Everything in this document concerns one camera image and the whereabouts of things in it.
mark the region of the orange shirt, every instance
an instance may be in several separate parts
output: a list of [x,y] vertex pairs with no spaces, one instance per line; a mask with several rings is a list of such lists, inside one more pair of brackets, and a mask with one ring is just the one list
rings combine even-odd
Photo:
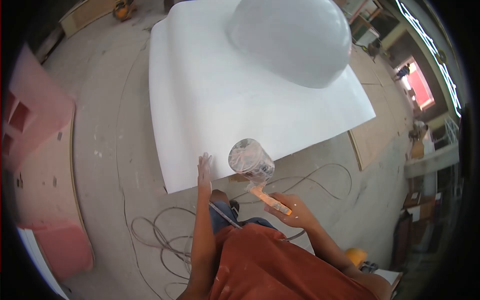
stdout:
[[221,257],[209,299],[378,299],[275,229],[228,226],[215,238]]

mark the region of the pink panel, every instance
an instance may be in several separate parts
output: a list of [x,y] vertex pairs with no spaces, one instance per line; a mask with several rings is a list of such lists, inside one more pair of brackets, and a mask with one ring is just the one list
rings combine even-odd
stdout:
[[74,101],[53,82],[27,46],[18,57],[9,90],[2,124],[2,138],[9,147],[2,149],[2,156],[7,168],[15,171],[27,155],[72,119]]
[[33,231],[44,259],[58,281],[93,268],[90,241],[77,224],[65,221],[54,225],[19,227]]

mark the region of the doorway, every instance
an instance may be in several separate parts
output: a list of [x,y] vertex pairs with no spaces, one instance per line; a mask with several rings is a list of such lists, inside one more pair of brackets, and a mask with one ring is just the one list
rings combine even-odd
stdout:
[[435,104],[432,91],[428,86],[427,80],[423,75],[418,63],[413,56],[399,64],[396,69],[400,70],[407,63],[410,64],[410,74],[401,79],[401,83],[407,92],[408,96],[413,102],[416,102],[415,107],[419,107],[422,111],[430,108]]

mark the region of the spray gun handle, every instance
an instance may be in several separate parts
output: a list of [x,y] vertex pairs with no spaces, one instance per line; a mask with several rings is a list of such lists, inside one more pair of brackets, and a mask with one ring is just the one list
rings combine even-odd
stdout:
[[261,186],[254,186],[253,188],[250,189],[250,192],[257,196],[260,200],[265,202],[268,206],[278,210],[279,212],[289,216],[292,211],[285,205],[283,205],[280,201],[275,200],[274,198],[270,197],[269,195],[265,194],[262,191]]

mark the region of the neon light strip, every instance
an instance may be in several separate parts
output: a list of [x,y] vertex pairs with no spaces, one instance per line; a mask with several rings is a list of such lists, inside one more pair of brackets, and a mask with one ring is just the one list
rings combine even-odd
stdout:
[[453,106],[455,107],[455,113],[460,118],[462,115],[460,115],[459,110],[462,108],[462,106],[460,105],[460,102],[458,101],[458,98],[456,96],[456,85],[453,83],[452,78],[450,78],[450,75],[448,74],[447,66],[445,66],[444,63],[440,64],[437,58],[435,57],[435,54],[438,54],[438,50],[435,47],[433,40],[425,33],[425,31],[423,31],[423,28],[420,26],[419,21],[410,14],[410,12],[407,10],[405,5],[403,5],[403,3],[398,2],[398,0],[395,0],[395,1],[402,15],[407,19],[407,21],[413,26],[413,28],[420,35],[425,45],[427,45],[428,50],[430,50],[430,53],[432,54],[433,59],[435,59],[435,61],[437,62],[438,68],[440,69],[440,72],[442,73],[445,79],[445,83],[447,84],[447,87],[448,87],[448,92],[450,93],[450,96],[452,98],[452,103],[453,103]]

